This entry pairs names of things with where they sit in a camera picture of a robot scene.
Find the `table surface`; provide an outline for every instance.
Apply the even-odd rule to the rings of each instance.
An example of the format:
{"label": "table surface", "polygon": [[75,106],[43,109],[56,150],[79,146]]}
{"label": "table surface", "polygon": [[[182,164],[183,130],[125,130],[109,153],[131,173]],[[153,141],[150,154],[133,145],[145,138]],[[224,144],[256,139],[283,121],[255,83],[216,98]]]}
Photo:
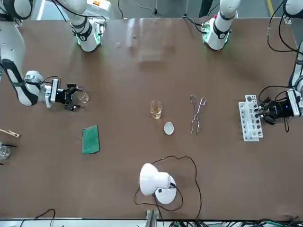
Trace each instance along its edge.
{"label": "table surface", "polygon": [[[270,41],[283,49],[277,25],[274,20]],[[24,107],[2,79],[0,126],[22,137],[0,166],[0,217],[35,217],[55,208],[57,217],[145,218],[151,207],[134,203],[140,169],[168,155],[190,156],[197,165],[199,218],[302,217],[302,119],[291,120],[289,133],[281,121],[263,124],[260,142],[242,138],[238,102],[268,85],[286,85],[294,66],[294,53],[268,48],[267,26],[268,19],[236,19],[230,41],[214,52],[182,19],[111,20],[103,46],[84,53],[68,23],[24,22],[24,73],[59,75],[63,84],[84,86],[90,101],[76,113],[60,104]],[[282,26],[282,35],[294,46],[289,26]],[[190,134],[191,94],[206,98],[199,136]],[[153,99],[163,103],[159,120],[149,112]],[[172,136],[163,132],[168,121],[175,126]],[[82,155],[82,129],[95,124],[100,152]],[[156,166],[174,177],[184,197],[180,210],[162,211],[164,219],[194,219],[193,164],[168,159]],[[141,193],[137,201],[153,202]],[[179,203],[178,195],[166,207]]]}

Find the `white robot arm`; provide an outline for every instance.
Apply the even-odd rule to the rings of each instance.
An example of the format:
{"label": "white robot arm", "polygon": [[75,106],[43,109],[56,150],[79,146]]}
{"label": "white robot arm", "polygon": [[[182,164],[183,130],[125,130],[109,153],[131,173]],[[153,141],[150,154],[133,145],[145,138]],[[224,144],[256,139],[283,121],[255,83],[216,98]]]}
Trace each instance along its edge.
{"label": "white robot arm", "polygon": [[220,0],[220,9],[216,18],[203,24],[203,41],[213,50],[220,50],[227,42],[233,18],[241,0]]}
{"label": "white robot arm", "polygon": [[[283,12],[290,18],[303,18],[302,0],[284,0]],[[292,75],[288,82],[286,97],[272,101],[268,97],[259,107],[258,115],[269,124],[277,118],[303,116],[303,41],[299,46]]]}
{"label": "white robot arm", "polygon": [[[71,20],[71,26],[77,36],[83,51],[91,52],[100,44],[97,29],[92,28],[84,14],[86,0],[55,0],[64,7]],[[47,107],[51,103],[60,102],[64,108],[74,110],[72,94],[77,91],[75,84],[69,84],[68,89],[60,89],[58,80],[53,79],[52,85],[44,83],[44,78],[36,71],[22,74],[22,64],[25,56],[25,43],[16,27],[16,20],[30,17],[33,0],[2,0],[0,1],[0,62],[2,68],[16,91],[17,97],[25,106],[37,104],[39,98],[45,99]]]}

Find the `green sponge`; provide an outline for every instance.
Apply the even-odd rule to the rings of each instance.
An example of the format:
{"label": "green sponge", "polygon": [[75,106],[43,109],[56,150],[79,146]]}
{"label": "green sponge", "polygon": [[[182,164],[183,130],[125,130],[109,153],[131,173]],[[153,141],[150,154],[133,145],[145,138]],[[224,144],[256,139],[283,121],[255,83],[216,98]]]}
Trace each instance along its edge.
{"label": "green sponge", "polygon": [[94,154],[100,151],[98,126],[82,130],[82,154]]}

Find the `amber liquid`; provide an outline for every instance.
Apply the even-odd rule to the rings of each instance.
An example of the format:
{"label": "amber liquid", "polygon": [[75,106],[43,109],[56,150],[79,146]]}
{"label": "amber liquid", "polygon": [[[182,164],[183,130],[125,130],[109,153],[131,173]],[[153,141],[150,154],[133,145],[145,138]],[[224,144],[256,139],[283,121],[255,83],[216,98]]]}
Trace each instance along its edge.
{"label": "amber liquid", "polygon": [[162,112],[162,110],[159,109],[158,106],[154,106],[151,108],[151,116],[153,117],[153,119],[157,120],[157,119],[161,118],[161,112]]}

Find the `white desk lamp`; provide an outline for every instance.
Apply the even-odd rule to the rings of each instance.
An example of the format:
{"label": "white desk lamp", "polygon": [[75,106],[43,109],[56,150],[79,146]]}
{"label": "white desk lamp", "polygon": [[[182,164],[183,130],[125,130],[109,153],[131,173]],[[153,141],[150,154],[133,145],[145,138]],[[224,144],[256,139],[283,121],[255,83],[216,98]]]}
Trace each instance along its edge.
{"label": "white desk lamp", "polygon": [[177,189],[172,176],[165,172],[159,172],[150,163],[143,165],[139,179],[140,189],[143,195],[156,194],[157,200],[162,204],[170,204],[174,201]]}

